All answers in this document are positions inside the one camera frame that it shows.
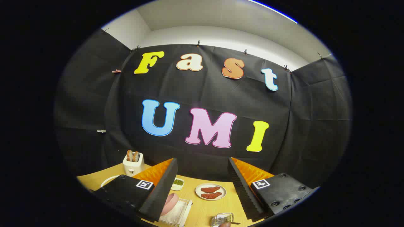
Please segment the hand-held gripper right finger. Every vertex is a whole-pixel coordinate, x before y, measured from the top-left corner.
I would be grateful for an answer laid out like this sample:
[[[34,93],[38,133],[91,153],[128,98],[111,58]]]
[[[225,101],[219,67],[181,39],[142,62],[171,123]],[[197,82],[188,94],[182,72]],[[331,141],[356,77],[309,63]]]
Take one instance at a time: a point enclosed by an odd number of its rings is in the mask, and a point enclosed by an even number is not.
[[[310,188],[286,173],[271,174],[237,158],[228,158],[228,173],[247,219],[277,217],[308,199]]]

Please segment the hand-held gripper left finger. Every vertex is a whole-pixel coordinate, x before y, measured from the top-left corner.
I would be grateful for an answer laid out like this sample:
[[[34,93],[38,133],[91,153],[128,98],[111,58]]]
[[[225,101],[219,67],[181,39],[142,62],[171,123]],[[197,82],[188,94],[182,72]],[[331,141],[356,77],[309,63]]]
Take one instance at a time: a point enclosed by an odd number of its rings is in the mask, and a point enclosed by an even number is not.
[[[158,221],[178,172],[176,158],[163,161],[132,177],[121,174],[91,193],[132,219]]]

